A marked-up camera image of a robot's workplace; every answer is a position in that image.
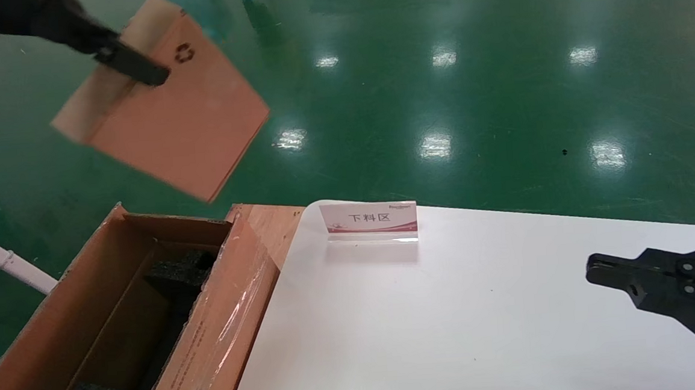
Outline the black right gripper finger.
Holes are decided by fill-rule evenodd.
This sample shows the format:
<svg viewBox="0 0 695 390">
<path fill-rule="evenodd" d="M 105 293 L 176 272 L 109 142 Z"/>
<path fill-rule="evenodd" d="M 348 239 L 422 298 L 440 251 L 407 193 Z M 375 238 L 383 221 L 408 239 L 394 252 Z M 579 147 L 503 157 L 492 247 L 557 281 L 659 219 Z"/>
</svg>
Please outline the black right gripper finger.
<svg viewBox="0 0 695 390">
<path fill-rule="evenodd" d="M 695 334 L 695 251 L 591 254 L 585 272 L 589 283 L 624 291 L 637 309 L 674 318 Z"/>
</svg>

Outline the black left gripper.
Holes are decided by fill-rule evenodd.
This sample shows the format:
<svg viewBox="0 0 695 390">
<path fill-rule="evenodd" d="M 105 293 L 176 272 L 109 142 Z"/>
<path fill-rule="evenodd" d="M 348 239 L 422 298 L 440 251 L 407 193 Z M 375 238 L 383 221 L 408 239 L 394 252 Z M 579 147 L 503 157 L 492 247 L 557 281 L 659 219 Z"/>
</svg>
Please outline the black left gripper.
<svg viewBox="0 0 695 390">
<path fill-rule="evenodd" d="M 140 84 L 160 86 L 170 69 L 117 39 L 79 0 L 0 0 L 0 35 L 38 37 L 66 45 Z"/>
</svg>

